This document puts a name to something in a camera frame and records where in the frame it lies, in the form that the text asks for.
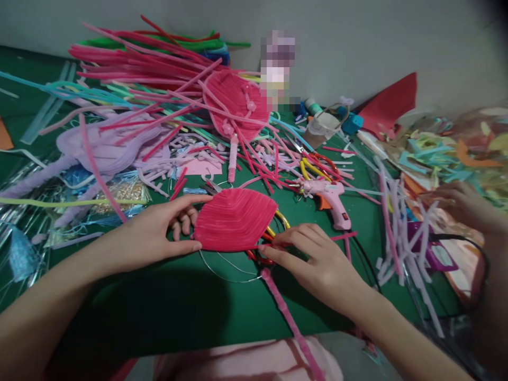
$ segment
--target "hot glue gun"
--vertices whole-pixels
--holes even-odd
[[[344,186],[341,183],[330,183],[324,180],[303,180],[299,179],[298,184],[300,192],[305,197],[317,195],[321,199],[319,210],[331,209],[333,217],[333,227],[337,230],[351,229],[351,220],[348,213],[342,205],[339,196],[344,193]]]

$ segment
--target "glue bottle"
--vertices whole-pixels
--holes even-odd
[[[311,114],[312,116],[320,112],[323,112],[323,109],[319,106],[319,104],[317,104],[314,98],[308,98],[305,101],[305,107],[309,111],[309,114]]]

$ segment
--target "green table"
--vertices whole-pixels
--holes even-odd
[[[0,48],[1,71],[37,83],[56,80],[63,62],[61,58]],[[0,115],[16,147],[27,148],[35,155],[56,149],[55,138],[61,130],[38,138],[33,146],[19,143],[20,136],[48,95],[1,78],[0,87],[20,96],[19,99],[10,99],[0,94]],[[64,105],[55,121],[73,108],[72,105]],[[331,141],[330,145],[343,146],[338,140]],[[343,160],[336,152],[322,153],[332,160]],[[371,157],[370,152],[366,152],[366,155]],[[0,153],[0,158],[1,181],[10,175],[13,166],[27,162],[19,156],[4,153]],[[356,157],[349,160],[354,162],[355,169],[352,184],[358,188],[372,189],[366,165]],[[242,167],[243,171],[237,175],[236,186],[252,177],[248,169]],[[215,178],[217,182],[225,179],[225,174]],[[192,176],[187,186],[198,187],[201,183],[198,176]],[[256,182],[249,188],[266,193],[262,182]],[[273,197],[291,225],[316,223],[329,235],[338,234],[331,227],[329,214],[316,210],[315,201],[301,199],[297,202],[294,194],[278,189]],[[384,251],[380,208],[356,193],[348,192],[341,199],[352,219],[352,228],[358,231],[358,239],[374,265]],[[153,201],[160,203],[164,200],[153,194]],[[273,224],[276,230],[280,229],[279,226]],[[50,266],[84,245],[77,244],[54,251]],[[372,275],[354,242],[351,242],[351,250],[355,268],[363,279],[373,284]],[[204,256],[210,266],[223,277],[236,280],[250,277],[239,273],[215,253],[204,252]],[[255,272],[254,264],[245,254],[227,254],[227,258],[238,267]],[[284,269],[275,268],[274,279],[303,334],[352,327],[348,319],[327,308],[302,289]],[[445,277],[434,274],[432,279],[429,293],[438,315],[457,313],[459,302]],[[383,293],[407,319],[419,320],[407,289],[400,287],[395,277],[383,287]],[[14,297],[7,297],[1,308],[6,308]],[[73,320],[58,354],[62,358],[69,354],[114,354],[118,359],[125,359],[289,336],[291,332],[262,281],[246,284],[224,282],[205,267],[196,253],[103,280]]]

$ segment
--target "pink handle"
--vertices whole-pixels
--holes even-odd
[[[332,207],[331,213],[333,217],[333,228],[337,230],[349,230],[351,229],[351,220],[349,219],[346,208],[342,205],[339,198],[339,193],[333,190],[323,192],[319,194],[323,196],[326,201]]]

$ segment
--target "wire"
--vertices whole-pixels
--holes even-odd
[[[241,268],[237,267],[235,264],[233,264],[231,261],[227,260],[226,257],[222,254],[220,254],[219,252],[217,252],[217,254],[219,254],[219,257],[221,257],[222,259],[224,259],[227,263],[229,263],[231,266],[233,266],[236,270],[238,270],[239,272],[241,273],[244,273],[244,274],[248,274],[248,275],[257,275],[255,273],[250,273],[248,271],[244,271],[242,270]]]
[[[210,267],[210,265],[206,262],[205,257],[203,256],[203,253],[201,252],[201,250],[199,251],[199,255],[201,256],[201,259],[203,260],[203,263],[205,264],[205,266],[208,267],[208,270],[210,270],[214,275],[218,276],[219,278],[221,278],[225,282],[228,282],[228,283],[250,283],[250,282],[253,282],[254,280],[261,279],[261,275],[256,277],[256,278],[249,279],[249,280],[229,280],[229,279],[226,279],[226,278],[220,276],[219,274],[217,274]]]
[[[468,313],[468,312],[471,312],[471,311],[475,310],[478,307],[478,305],[481,303],[482,299],[483,299],[484,290],[485,290],[485,287],[487,286],[488,277],[489,277],[489,274],[491,272],[491,260],[488,258],[487,254],[483,251],[483,249],[481,248],[480,245],[478,245],[475,241],[470,240],[469,238],[463,237],[462,235],[457,235],[457,234],[436,234],[436,233],[430,233],[429,234],[429,242],[437,242],[437,241],[440,241],[440,240],[452,240],[452,239],[456,239],[456,240],[460,240],[460,241],[467,241],[470,244],[472,244],[476,249],[478,249],[478,251],[480,252],[480,254],[481,254],[482,258],[483,258],[483,261],[485,263],[485,271],[483,272],[483,278],[482,278],[481,288],[480,288],[480,292],[478,294],[478,301],[477,301],[476,305],[473,308],[466,310],[465,313]]]
[[[136,204],[145,205],[145,200],[115,200],[118,204]],[[68,207],[68,206],[84,206],[84,205],[97,205],[97,204],[109,204],[110,201],[107,199],[94,199],[94,200],[83,200],[83,201],[69,201],[61,203],[48,203],[44,201],[38,201],[31,198],[5,198],[0,197],[0,204],[8,205],[33,205],[38,207]]]
[[[371,272],[372,276],[374,277],[374,281],[376,282],[376,287],[377,287],[377,290],[378,290],[378,291],[379,291],[379,293],[382,295],[382,294],[383,294],[383,291],[381,291],[381,286],[379,285],[379,281],[377,280],[376,272],[374,271],[374,267],[372,266],[372,263],[370,262],[369,257],[368,257],[368,256],[367,256],[367,254],[365,253],[365,250],[364,250],[364,248],[362,247],[362,245],[360,244],[360,241],[358,241],[358,238],[356,238],[356,236],[353,236],[353,240],[355,241],[356,245],[357,245],[357,246],[358,246],[358,248],[360,249],[361,254],[363,255],[363,257],[364,257],[364,258],[365,258],[365,260],[367,261],[367,265],[369,266],[370,272]]]

